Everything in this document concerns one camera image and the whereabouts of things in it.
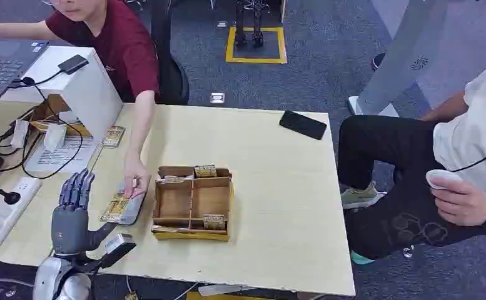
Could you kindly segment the person's hand placing card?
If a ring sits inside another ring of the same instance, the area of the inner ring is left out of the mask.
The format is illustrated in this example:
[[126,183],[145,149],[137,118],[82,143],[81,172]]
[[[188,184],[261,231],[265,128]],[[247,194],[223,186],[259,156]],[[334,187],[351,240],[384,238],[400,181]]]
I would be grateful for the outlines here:
[[133,198],[144,194],[149,186],[151,174],[138,158],[126,158],[124,164],[124,194]]

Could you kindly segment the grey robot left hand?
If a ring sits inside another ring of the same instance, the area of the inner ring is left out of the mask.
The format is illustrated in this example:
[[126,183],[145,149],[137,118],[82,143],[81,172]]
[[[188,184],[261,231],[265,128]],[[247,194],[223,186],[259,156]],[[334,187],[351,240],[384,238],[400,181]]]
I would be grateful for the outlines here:
[[93,172],[83,169],[62,185],[51,221],[53,250],[58,256],[94,251],[117,226],[116,223],[107,222],[96,231],[88,229],[89,194],[94,179]]

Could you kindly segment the seated person's hand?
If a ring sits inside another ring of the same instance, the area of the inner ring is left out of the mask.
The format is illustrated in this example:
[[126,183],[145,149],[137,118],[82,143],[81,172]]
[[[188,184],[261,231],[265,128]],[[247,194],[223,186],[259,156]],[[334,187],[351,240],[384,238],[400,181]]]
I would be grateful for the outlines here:
[[486,222],[486,194],[462,180],[433,177],[432,189],[439,215],[458,226],[479,226]]

